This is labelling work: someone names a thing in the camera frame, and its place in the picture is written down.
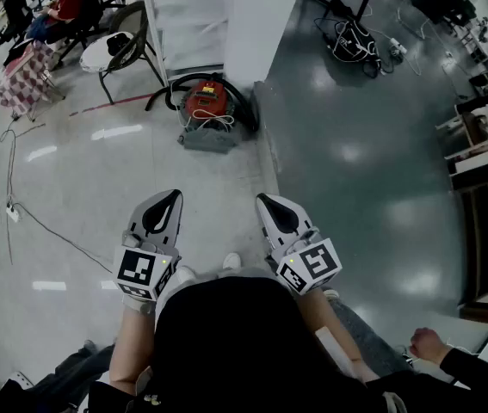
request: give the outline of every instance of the black hose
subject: black hose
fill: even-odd
[[[177,87],[176,90],[180,90],[180,91],[189,91],[191,88],[190,87],[186,87],[186,86],[180,86],[180,87]],[[146,107],[145,107],[145,111],[146,112],[150,112],[151,110],[151,106],[153,105],[153,103],[164,93],[167,93],[167,91],[169,90],[169,87],[163,87],[162,89],[158,90],[156,93],[154,93],[152,96],[150,96],[150,99],[148,100],[148,102],[146,103]]]
[[[257,132],[259,130],[259,121],[256,119],[255,115],[253,114],[253,111],[251,110],[250,104],[248,101],[244,98],[244,96],[238,92],[238,90],[230,84],[228,81],[225,79],[221,78],[218,74],[213,73],[193,73],[191,75],[187,75],[185,77],[177,79],[171,87],[165,87],[161,90],[166,89],[166,95],[165,95],[165,104],[167,105],[168,108],[171,110],[176,110],[176,107],[173,105],[171,102],[171,88],[172,90],[178,91],[181,89],[181,84],[186,83],[187,81],[192,81],[195,79],[205,79],[206,81],[215,81],[217,83],[221,83],[225,89],[227,89],[238,101],[240,106],[242,107],[244,111],[244,117],[243,118],[238,118],[238,120],[250,131],[250,132]]]

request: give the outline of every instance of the white floor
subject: white floor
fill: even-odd
[[[205,272],[235,250],[244,263],[264,265],[254,202],[263,191],[256,142],[228,155],[186,151],[176,142],[176,115],[163,100],[150,113],[144,111],[146,99],[82,113],[107,98],[97,75],[79,69],[81,50],[76,52],[53,73],[66,99],[40,105],[40,111],[48,110],[35,124],[22,117],[12,126],[23,133],[46,124],[16,141],[17,201],[108,266],[135,206],[178,188],[184,194],[177,244],[183,263]],[[0,49],[0,62],[5,57],[6,49]],[[108,77],[106,84],[117,100],[160,87],[144,62]],[[9,115],[0,108],[0,136]],[[112,129],[107,134],[113,136],[98,139],[101,130]],[[19,223],[9,222],[10,264],[4,205],[11,140],[0,143],[0,381],[19,370],[35,383],[85,339],[101,345],[114,340],[121,295],[98,264],[24,212]]]

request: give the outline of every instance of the floor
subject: floor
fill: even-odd
[[[0,49],[0,63],[6,50]],[[254,211],[263,191],[256,142],[227,155],[186,151],[176,142],[177,117],[163,101],[150,113],[146,99],[85,112],[107,98],[97,75],[80,70],[81,50],[74,52],[53,73],[66,99],[40,104],[35,125],[45,126],[16,141],[16,200],[108,267],[133,209],[156,192],[179,188],[183,263],[206,272],[237,251],[244,263],[263,264]],[[115,100],[159,89],[146,66],[106,79]],[[0,136],[9,115],[0,108]],[[22,117],[12,128],[19,134],[33,125]],[[23,211],[19,223],[9,222],[10,264],[4,204],[11,140],[0,143],[0,381],[19,370],[37,382],[85,339],[114,340],[121,295],[109,273]]]
[[[343,0],[358,9],[361,0]],[[330,237],[343,263],[331,284],[390,344],[409,344],[429,326],[475,349],[488,325],[457,318],[463,287],[460,204],[453,196],[435,125],[455,116],[456,93],[471,95],[456,66],[443,73],[445,48],[396,21],[399,0],[371,0],[362,22],[397,38],[421,66],[370,79],[337,62],[313,20],[324,7],[298,0],[259,100],[280,192],[299,202]],[[412,26],[423,18],[411,6]],[[324,28],[333,28],[325,23]],[[455,57],[457,39],[438,29]],[[389,41],[374,33],[387,60]],[[471,65],[460,58],[463,65]]]

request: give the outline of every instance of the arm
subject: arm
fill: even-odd
[[[69,19],[60,18],[59,12],[56,9],[51,9],[51,8],[43,8],[41,14],[47,14],[49,17],[53,18],[54,20],[58,20],[59,22],[71,22],[71,20],[74,20],[73,18],[69,18]]]
[[[125,307],[120,333],[109,366],[110,385],[135,395],[138,377],[150,365],[154,317]]]
[[[321,289],[313,289],[298,297],[297,306],[310,331],[314,333],[318,329],[327,327],[353,364],[362,363],[361,351],[355,340],[341,324]]]
[[[415,356],[435,363],[472,391],[488,396],[488,362],[444,344],[431,329],[417,329],[411,342],[410,351]]]

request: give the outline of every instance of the white pillar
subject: white pillar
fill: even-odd
[[[251,89],[264,81],[295,0],[233,0],[225,51],[226,78]]]

